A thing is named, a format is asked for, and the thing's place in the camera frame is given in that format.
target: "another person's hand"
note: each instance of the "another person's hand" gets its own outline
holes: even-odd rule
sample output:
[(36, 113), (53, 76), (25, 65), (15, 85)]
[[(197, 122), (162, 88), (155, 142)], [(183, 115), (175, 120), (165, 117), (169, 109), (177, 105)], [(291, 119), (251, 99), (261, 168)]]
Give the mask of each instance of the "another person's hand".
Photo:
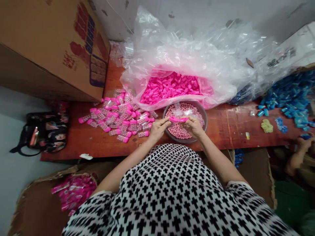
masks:
[(152, 123), (149, 140), (153, 141), (154, 143), (160, 140), (164, 134), (165, 129), (171, 125), (171, 122), (168, 121), (168, 118), (169, 117), (165, 117), (164, 119), (156, 120)]
[(315, 135), (312, 132), (307, 133), (309, 136), (311, 136), (310, 139), (304, 140), (303, 138), (297, 138), (297, 145), (301, 149), (309, 149), (312, 146), (312, 143), (315, 142)]
[(179, 123), (180, 128), (185, 128), (187, 132), (196, 139), (199, 139), (203, 134), (205, 134), (200, 122), (192, 117), (187, 116), (189, 120), (185, 123)]

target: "pink container lid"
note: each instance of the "pink container lid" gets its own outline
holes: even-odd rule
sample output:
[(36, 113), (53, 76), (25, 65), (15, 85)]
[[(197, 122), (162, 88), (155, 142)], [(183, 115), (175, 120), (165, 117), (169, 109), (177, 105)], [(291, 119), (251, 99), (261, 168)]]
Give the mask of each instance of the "pink container lid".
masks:
[(180, 119), (178, 120), (178, 122), (186, 122), (186, 121), (188, 121), (188, 120), (189, 120), (188, 117), (184, 117), (184, 118), (180, 118)]
[(122, 124), (126, 125), (126, 126), (129, 126), (129, 121), (123, 121)]
[(79, 118), (78, 120), (79, 120), (79, 123), (80, 123), (80, 124), (83, 124), (83, 123), (84, 123), (84, 120), (83, 120), (82, 118)]
[(126, 110), (125, 111), (128, 115), (132, 115), (132, 111), (130, 111), (130, 110)]
[(128, 141), (129, 141), (129, 138), (128, 138), (128, 137), (125, 137), (123, 142), (124, 142), (124, 143), (127, 143)]
[(119, 114), (117, 112), (112, 112), (112, 116), (119, 117)]
[(126, 105), (126, 107), (127, 107), (127, 109), (128, 110), (131, 110), (132, 109), (132, 105), (130, 105), (129, 103), (126, 103), (127, 105)]
[(175, 116), (170, 116), (170, 118), (168, 120), (171, 122), (178, 122), (178, 118)]
[(93, 119), (89, 119), (86, 123), (89, 125), (90, 123), (92, 123)]

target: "pink cap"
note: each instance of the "pink cap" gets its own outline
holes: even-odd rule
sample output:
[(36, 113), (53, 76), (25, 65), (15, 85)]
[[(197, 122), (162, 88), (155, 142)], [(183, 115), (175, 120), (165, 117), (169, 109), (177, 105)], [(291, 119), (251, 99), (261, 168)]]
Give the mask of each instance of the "pink cap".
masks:
[(175, 116), (171, 116), (168, 120), (171, 122), (178, 122), (178, 118)]
[(123, 142), (124, 142), (124, 143), (127, 143), (128, 141), (129, 141), (129, 138), (128, 138), (128, 137), (125, 137)]
[(112, 112), (112, 116), (119, 117), (119, 114), (117, 112)]
[(107, 132), (109, 132), (109, 131), (111, 131), (112, 129), (110, 128), (110, 127), (108, 127), (108, 128), (106, 128), (106, 129), (104, 129), (104, 132), (105, 133), (107, 133)]
[(132, 105), (130, 105), (129, 103), (126, 103), (127, 105), (126, 105), (126, 107), (127, 107), (127, 109), (128, 110), (131, 110), (132, 109)]
[(90, 123), (92, 123), (93, 119), (89, 119), (86, 123), (89, 125)]
[(132, 111), (130, 111), (130, 110), (126, 110), (125, 111), (128, 115), (132, 115)]
[(84, 123), (84, 120), (82, 118), (79, 118), (79, 123), (80, 124), (83, 124)]
[(129, 121), (123, 121), (122, 124), (126, 125), (126, 126), (129, 126)]

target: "handbag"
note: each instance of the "handbag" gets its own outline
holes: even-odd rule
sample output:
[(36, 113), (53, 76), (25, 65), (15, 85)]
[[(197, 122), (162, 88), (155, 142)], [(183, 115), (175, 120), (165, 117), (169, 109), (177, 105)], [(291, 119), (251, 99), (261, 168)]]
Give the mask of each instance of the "handbag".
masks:
[[(66, 113), (38, 112), (26, 115), (26, 124), (20, 135), (19, 144), (10, 150), (11, 153), (18, 152), (22, 156), (36, 156), (42, 151), (53, 153), (63, 149), (68, 134), (69, 116)], [(37, 154), (24, 154), (21, 148), (27, 146), (37, 149)]]

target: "bowl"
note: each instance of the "bowl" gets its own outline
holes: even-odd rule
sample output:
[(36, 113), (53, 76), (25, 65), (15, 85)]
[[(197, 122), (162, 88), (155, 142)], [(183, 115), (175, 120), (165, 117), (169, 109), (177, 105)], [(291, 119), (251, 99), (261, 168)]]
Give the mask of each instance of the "bowl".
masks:
[[(199, 102), (194, 102), (194, 101), (182, 101), (180, 103), (188, 103), (188, 104), (191, 104), (191, 105), (193, 105), (194, 107), (197, 108), (198, 112), (202, 115), (202, 118), (204, 120), (204, 126), (202, 128), (203, 128), (204, 131), (206, 131), (207, 127), (208, 127), (208, 116), (207, 116), (207, 113), (206, 113), (205, 109), (200, 105), (200, 103)], [(165, 108), (164, 113), (163, 113), (163, 118), (165, 117), (166, 111), (169, 109), (169, 107), (171, 105), (169, 105), (169, 106), (167, 106)], [(171, 135), (171, 133), (168, 131), (168, 129), (166, 129), (165, 131), (166, 131), (168, 136), (170, 136), (173, 140), (175, 140), (178, 143), (189, 144), (189, 143), (193, 143), (193, 142), (197, 141), (196, 138), (178, 139), (178, 138), (175, 138), (173, 135)]]

